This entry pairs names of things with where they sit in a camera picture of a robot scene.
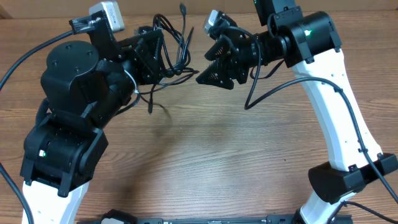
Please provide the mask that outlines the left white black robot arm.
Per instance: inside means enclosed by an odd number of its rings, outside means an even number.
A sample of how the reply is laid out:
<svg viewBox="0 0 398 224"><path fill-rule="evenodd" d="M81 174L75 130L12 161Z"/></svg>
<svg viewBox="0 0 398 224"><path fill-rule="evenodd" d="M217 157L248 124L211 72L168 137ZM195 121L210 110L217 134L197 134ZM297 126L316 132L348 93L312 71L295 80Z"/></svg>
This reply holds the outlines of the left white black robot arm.
<svg viewBox="0 0 398 224"><path fill-rule="evenodd" d="M139 85L161 79L160 30L120 41L102 31L89 36L47 56L45 98L24 140L24 223L74 222L108 146L105 126L136 104Z"/></svg>

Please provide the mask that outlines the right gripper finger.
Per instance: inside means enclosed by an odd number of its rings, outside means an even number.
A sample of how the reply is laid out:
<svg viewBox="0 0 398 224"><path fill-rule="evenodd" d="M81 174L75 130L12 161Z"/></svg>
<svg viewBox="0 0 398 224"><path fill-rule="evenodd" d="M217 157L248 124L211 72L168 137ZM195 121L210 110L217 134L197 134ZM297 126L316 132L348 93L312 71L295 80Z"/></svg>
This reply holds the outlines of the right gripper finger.
<svg viewBox="0 0 398 224"><path fill-rule="evenodd" d="M211 62L210 65L196 77L198 84L212 85L227 90L234 88L232 79L227 71L223 69L219 59Z"/></svg>
<svg viewBox="0 0 398 224"><path fill-rule="evenodd" d="M226 58L231 55L231 40L225 36L220 36L215 44L207 51L205 58L209 61L214 61L218 58Z"/></svg>

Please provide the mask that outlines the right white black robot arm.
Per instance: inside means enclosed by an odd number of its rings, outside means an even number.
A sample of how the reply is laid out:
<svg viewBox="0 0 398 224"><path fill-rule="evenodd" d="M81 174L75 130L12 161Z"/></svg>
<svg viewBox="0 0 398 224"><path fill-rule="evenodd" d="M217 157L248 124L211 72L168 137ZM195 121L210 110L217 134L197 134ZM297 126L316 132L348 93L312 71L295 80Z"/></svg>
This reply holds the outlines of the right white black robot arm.
<svg viewBox="0 0 398 224"><path fill-rule="evenodd" d="M294 73L312 104L328 150L328 161L311 168L312 194L292 215L269 215L269 223L351 223L339 211L368 184L385 181L397 170L397 156L384 153L362 117L345 68L341 39L331 17L304 15L294 1L254 3L265 32L252 34L222 11L204 23L215 43L205 54L209 67L197 77L202 85L230 90L276 62Z"/></svg>

